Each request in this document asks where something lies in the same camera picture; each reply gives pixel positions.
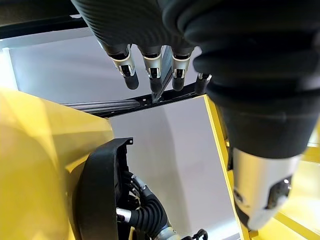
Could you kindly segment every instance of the white panel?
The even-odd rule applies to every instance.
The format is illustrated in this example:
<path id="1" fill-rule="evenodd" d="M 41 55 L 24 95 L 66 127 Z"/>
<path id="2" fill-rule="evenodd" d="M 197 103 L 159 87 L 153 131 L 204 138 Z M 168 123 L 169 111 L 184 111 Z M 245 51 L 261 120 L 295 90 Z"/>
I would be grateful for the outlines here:
<path id="1" fill-rule="evenodd" d="M 18 90 L 8 48 L 0 49 L 0 87 Z"/>
<path id="2" fill-rule="evenodd" d="M 136 90 L 126 87 L 123 77 L 94 36 L 18 47 L 10 51 L 19 89 L 53 102 L 121 100 L 151 93 L 145 65 L 135 45 L 132 53 L 140 82 Z M 199 53 L 197 48 L 193 56 Z M 190 63 L 186 84 L 195 82 L 196 78 L 197 73 Z"/>
<path id="3" fill-rule="evenodd" d="M 202 97 L 112 117 L 128 146 L 131 171 L 156 193 L 181 236 L 203 228 L 209 239 L 239 232 Z"/>

